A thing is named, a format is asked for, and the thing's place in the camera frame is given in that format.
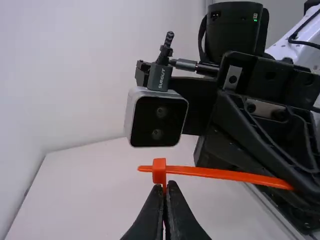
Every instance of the screw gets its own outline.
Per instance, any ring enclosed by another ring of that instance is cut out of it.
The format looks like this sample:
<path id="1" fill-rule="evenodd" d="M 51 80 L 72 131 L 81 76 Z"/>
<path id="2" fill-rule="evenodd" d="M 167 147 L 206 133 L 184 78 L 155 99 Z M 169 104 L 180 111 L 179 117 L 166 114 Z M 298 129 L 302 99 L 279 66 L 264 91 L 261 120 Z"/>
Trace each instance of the screw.
<path id="1" fill-rule="evenodd" d="M 234 84 L 234 83 L 236 83 L 237 82 L 237 80 L 238 80 L 238 78 L 236 77 L 236 76 L 231 76 L 231 77 L 229 77 L 229 83 L 231 83 L 231 84 Z"/>
<path id="2" fill-rule="evenodd" d="M 280 122 L 284 122 L 288 118 L 285 110 L 277 109 L 271 112 L 271 118 Z"/>
<path id="3" fill-rule="evenodd" d="M 175 36 L 175 34 L 174 34 L 174 32 L 173 31 L 168 31 L 167 33 L 166 33 L 166 36 L 165 36 L 165 40 L 164 40 L 164 46 L 166 46 L 166 47 L 168 47 L 168 48 L 170 48 L 170 46 L 171 46 L 171 43 L 172 43 L 172 40 L 174 39 L 174 36 Z"/>
<path id="4" fill-rule="evenodd" d="M 246 106 L 246 110 L 249 112 L 249 113 L 254 113 L 256 111 L 257 107 L 254 103 L 249 103 L 247 106 Z"/>
<path id="5" fill-rule="evenodd" d="M 307 80 L 304 81 L 304 85 L 311 86 L 314 83 L 314 78 L 310 76 Z"/>

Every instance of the cable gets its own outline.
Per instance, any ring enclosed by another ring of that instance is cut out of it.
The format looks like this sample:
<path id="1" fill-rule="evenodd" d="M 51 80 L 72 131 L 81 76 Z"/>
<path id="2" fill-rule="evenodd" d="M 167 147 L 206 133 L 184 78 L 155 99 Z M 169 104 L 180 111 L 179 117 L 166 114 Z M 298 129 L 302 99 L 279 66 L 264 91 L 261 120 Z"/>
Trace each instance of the cable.
<path id="1" fill-rule="evenodd" d="M 316 43 L 313 43 L 313 42 L 308 42 L 308 41 L 297 41 L 297 40 L 295 40 L 295 39 L 297 39 L 298 33 L 301 31 L 301 29 L 303 29 L 319 13 L 320 13 L 320 9 L 318 9 L 318 11 L 316 11 L 311 17 L 309 17 L 300 27 L 298 27 L 297 30 L 295 30 L 295 32 L 288 38 L 288 42 L 290 44 L 301 44 L 301 45 L 306 45 L 306 46 L 313 47 L 315 49 L 320 50 L 320 45 L 319 44 L 316 44 Z"/>
<path id="2" fill-rule="evenodd" d="M 318 108 L 316 106 L 313 106 L 310 110 L 317 113 L 317 114 L 320 114 L 320 108 Z"/>

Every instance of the bolt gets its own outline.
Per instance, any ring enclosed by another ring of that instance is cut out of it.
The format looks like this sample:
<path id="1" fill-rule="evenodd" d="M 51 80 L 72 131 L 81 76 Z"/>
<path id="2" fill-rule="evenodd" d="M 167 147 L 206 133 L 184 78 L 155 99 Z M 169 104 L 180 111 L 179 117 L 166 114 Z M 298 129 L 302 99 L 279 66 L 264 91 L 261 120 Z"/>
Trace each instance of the bolt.
<path id="1" fill-rule="evenodd" d="M 249 113 L 254 113 L 256 111 L 257 107 L 254 103 L 249 103 L 247 106 L 246 106 L 246 110 L 249 112 Z"/>
<path id="2" fill-rule="evenodd" d="M 280 122 L 284 122 L 288 118 L 288 114 L 285 110 L 277 109 L 271 112 L 271 118 Z"/>
<path id="3" fill-rule="evenodd" d="M 236 77 L 236 76 L 231 76 L 231 77 L 229 77 L 229 83 L 231 83 L 231 84 L 234 84 L 234 83 L 236 83 L 237 82 L 237 80 L 238 80 L 238 78 Z"/>

